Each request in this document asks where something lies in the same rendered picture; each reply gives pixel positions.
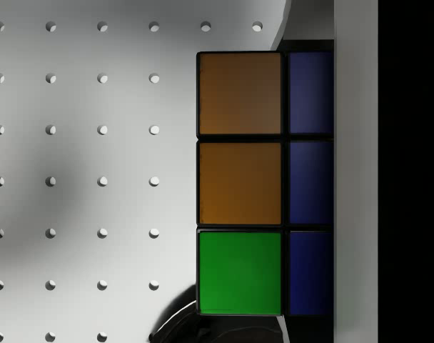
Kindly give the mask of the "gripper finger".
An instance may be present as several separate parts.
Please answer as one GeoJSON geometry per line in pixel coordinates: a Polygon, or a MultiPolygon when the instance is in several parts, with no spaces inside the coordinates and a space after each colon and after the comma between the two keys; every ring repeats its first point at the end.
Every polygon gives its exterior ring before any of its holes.
{"type": "Polygon", "coordinates": [[[333,51],[334,0],[288,0],[276,51],[333,51]]]}
{"type": "Polygon", "coordinates": [[[276,317],[283,343],[333,343],[333,320],[330,317],[276,317]]]}

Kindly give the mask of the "puzzle cube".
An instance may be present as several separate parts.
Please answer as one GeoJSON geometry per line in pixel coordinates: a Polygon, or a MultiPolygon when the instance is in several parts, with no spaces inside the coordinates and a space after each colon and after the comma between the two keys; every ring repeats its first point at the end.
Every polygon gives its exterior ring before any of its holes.
{"type": "Polygon", "coordinates": [[[198,312],[332,315],[333,52],[196,66],[198,312]]]}

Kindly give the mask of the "black mug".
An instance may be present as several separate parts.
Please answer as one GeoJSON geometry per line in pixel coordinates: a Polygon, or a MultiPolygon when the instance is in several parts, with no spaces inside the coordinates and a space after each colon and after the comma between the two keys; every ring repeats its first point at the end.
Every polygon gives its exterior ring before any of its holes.
{"type": "Polygon", "coordinates": [[[162,311],[148,343],[290,343],[290,339],[283,316],[199,314],[193,284],[162,311]]]}

